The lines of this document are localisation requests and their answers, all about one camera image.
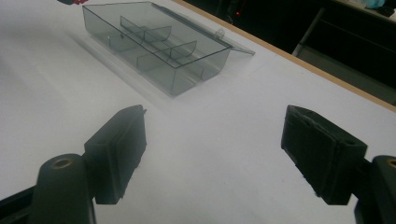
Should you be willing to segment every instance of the screw hole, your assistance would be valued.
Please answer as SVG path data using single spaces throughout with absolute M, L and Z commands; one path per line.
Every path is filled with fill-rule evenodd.
M 390 160 L 388 160 L 388 163 L 389 163 L 389 165 L 390 165 L 391 167 L 396 168 L 396 160 L 390 159 Z
M 355 145 L 355 142 L 353 142 L 353 141 L 351 141 L 351 140 L 346 140 L 346 143 L 348 144 L 348 145 Z
M 58 169 L 63 169 L 65 167 L 69 166 L 72 163 L 73 163 L 72 159 L 70 159 L 70 158 L 62 158 L 62 159 L 59 159 L 59 160 L 53 162 L 51 167 L 52 167 L 52 169 L 58 170 Z

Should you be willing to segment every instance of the floor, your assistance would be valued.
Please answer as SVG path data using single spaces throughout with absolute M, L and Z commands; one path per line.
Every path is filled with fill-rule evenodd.
M 364 75 L 363 73 L 339 63 L 309 47 L 300 49 L 296 56 L 363 91 L 369 92 L 373 96 L 385 102 L 396 105 L 396 90 Z

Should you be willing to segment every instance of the transparent plastic box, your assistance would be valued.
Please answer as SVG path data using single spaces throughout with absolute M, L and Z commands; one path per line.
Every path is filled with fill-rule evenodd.
M 171 95 L 217 75 L 233 46 L 150 2 L 83 7 L 86 29 Z

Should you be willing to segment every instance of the white tabletop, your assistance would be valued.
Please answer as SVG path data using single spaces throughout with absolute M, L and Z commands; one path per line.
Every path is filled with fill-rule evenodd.
M 256 55 L 232 52 L 216 77 L 170 98 L 90 37 L 81 6 L 1 1 L 0 199 L 33 186 L 50 158 L 83 154 L 117 111 L 142 105 L 146 152 L 119 204 L 95 206 L 98 223 L 354 223 L 356 199 L 328 206 L 280 148 L 286 107 L 352 133 L 369 161 L 396 155 L 395 113 L 225 30 Z

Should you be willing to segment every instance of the white table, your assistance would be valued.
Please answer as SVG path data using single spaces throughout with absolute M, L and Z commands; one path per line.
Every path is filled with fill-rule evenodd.
M 119 204 L 95 206 L 98 223 L 354 223 L 356 199 L 326 205 L 280 148 L 286 107 L 352 133 L 369 161 L 396 154 L 393 107 L 224 29 L 256 55 L 233 52 L 219 75 L 170 98 L 90 37 L 81 6 L 1 1 L 0 199 L 33 186 L 50 158 L 81 155 L 117 111 L 143 105 L 147 150 Z

